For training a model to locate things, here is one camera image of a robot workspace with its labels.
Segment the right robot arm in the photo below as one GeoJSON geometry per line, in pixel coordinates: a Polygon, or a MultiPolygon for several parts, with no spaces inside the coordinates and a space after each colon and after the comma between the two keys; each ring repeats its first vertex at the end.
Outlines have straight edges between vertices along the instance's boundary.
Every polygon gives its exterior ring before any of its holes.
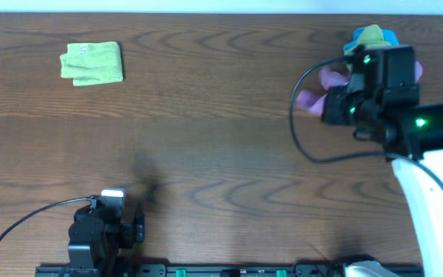
{"type": "Polygon", "coordinates": [[[367,84],[329,68],[319,74],[327,95],[324,122],[353,125],[384,149],[405,194],[426,276],[443,276],[443,104],[419,105],[421,70],[367,84]]]}

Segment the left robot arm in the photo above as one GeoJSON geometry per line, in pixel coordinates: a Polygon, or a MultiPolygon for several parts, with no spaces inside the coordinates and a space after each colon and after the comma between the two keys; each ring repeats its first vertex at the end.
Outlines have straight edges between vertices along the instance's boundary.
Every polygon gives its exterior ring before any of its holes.
{"type": "Polygon", "coordinates": [[[121,202],[96,202],[77,210],[68,235],[69,264],[60,275],[133,276],[133,268],[118,254],[144,241],[145,214],[137,205],[133,221],[123,223],[121,202]]]}

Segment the purple microfiber cloth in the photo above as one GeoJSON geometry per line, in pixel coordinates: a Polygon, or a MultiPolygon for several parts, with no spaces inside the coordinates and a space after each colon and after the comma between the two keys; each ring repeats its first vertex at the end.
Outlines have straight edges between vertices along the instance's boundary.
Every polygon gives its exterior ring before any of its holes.
{"type": "MultiPolygon", "coordinates": [[[[326,91],[331,87],[347,85],[351,79],[349,74],[335,72],[328,65],[319,72],[318,77],[322,88],[326,91]]],[[[302,89],[296,98],[296,106],[311,115],[321,116],[327,95],[318,95],[310,90],[302,89]]]]}

